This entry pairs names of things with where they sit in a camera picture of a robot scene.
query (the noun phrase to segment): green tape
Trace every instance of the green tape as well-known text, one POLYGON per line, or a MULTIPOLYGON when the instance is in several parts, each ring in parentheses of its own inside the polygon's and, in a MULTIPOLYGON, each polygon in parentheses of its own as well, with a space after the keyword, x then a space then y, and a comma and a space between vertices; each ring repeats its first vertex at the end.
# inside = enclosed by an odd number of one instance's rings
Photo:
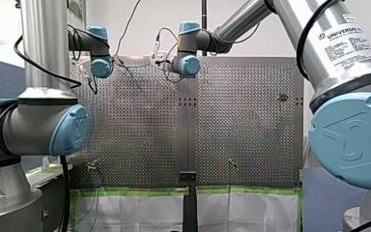
POLYGON ((298 195, 298 209, 297 209, 297 232, 301 231, 302 226, 302 190, 300 190, 298 195))
POLYGON ((48 167, 42 171, 42 173, 56 173, 62 171, 62 166, 48 167))
POLYGON ((76 226, 76 212, 77 212, 77 195, 71 194, 71 231, 74 231, 76 226))
POLYGON ((274 195, 299 195, 300 188, 256 188, 256 187, 197 187, 197 194, 228 194, 230 192, 238 193, 257 193, 274 195))
MULTIPOLYGON (((78 189, 71 192, 77 198, 95 197, 97 189, 78 189)), ((162 197, 162 196, 185 196, 188 188, 100 188, 99 197, 105 196, 139 196, 139 197, 162 197)))

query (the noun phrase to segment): gray panel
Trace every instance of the gray panel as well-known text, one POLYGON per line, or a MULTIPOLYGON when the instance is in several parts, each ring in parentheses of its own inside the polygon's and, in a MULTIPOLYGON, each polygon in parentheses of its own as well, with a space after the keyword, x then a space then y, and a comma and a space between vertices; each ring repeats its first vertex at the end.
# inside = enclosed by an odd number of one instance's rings
POLYGON ((87 142, 73 161, 77 188, 179 183, 177 86, 161 71, 116 67, 109 78, 99 79, 95 97, 87 84, 76 94, 90 113, 87 142), (93 160, 99 172, 88 171, 87 162, 93 160))
POLYGON ((293 187, 303 81, 291 58, 206 58, 198 77, 197 185, 293 187), (280 101, 280 95, 289 99, 280 101))

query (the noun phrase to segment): black bracket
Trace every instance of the black bracket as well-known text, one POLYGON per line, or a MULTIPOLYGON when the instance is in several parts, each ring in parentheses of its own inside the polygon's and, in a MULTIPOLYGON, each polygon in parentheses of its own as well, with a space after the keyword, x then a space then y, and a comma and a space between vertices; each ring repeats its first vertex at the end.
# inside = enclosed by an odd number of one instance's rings
POLYGON ((195 182, 197 180, 197 173, 196 172, 180 172, 180 181, 191 181, 195 182))

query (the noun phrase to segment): white wall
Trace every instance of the white wall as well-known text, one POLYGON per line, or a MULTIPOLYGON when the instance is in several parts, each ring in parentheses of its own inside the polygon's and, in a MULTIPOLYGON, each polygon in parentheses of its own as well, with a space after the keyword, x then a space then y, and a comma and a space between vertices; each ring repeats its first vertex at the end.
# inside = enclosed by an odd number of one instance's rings
MULTIPOLYGON (((22 34, 20 9, 16 9, 14 4, 14 0, 0 1, 0 61, 23 67, 23 60, 14 53, 14 43, 22 34)), ((74 27, 84 28, 72 13, 68 14, 68 22, 74 27)))
MULTIPOLYGON (((123 34, 128 17, 137 0, 87 0, 88 24, 105 25, 109 31, 112 51, 123 34)), ((246 0, 208 0, 208 27, 215 29, 246 0)), ((371 40, 371 0, 347 1, 349 10, 357 17, 371 40)), ((200 21, 200 0, 143 0, 122 42, 120 55, 148 55, 160 27, 178 31, 184 20, 200 21)), ((174 43, 169 35, 163 38, 162 48, 174 43)), ((236 44, 228 56, 295 57, 295 51, 277 15, 265 19, 256 35, 249 41, 236 44)), ((305 84, 304 134, 311 119, 308 103, 313 96, 312 87, 305 84)))

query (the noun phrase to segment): robotic arm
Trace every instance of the robotic arm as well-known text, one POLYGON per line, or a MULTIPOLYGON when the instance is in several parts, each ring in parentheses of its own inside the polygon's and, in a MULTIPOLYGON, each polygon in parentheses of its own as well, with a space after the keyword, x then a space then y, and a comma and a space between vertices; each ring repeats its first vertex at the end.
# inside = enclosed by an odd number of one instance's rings
POLYGON ((371 43, 343 1, 249 0, 214 32, 183 22, 178 55, 160 68, 198 74, 198 50, 227 53, 271 12, 281 19, 300 72, 315 90, 312 150, 335 177, 371 189, 371 43))
MULTIPOLYGON (((42 193, 30 188, 20 157, 62 156, 67 177, 64 156, 81 148, 88 130, 87 111, 71 91, 71 82, 79 82, 69 79, 69 51, 90 51, 91 71, 98 78, 111 75, 112 63, 105 28, 68 30, 67 1, 19 4, 26 89, 17 101, 0 101, 0 231, 42 231, 42 193)), ((66 231, 67 219, 63 225, 66 231)))

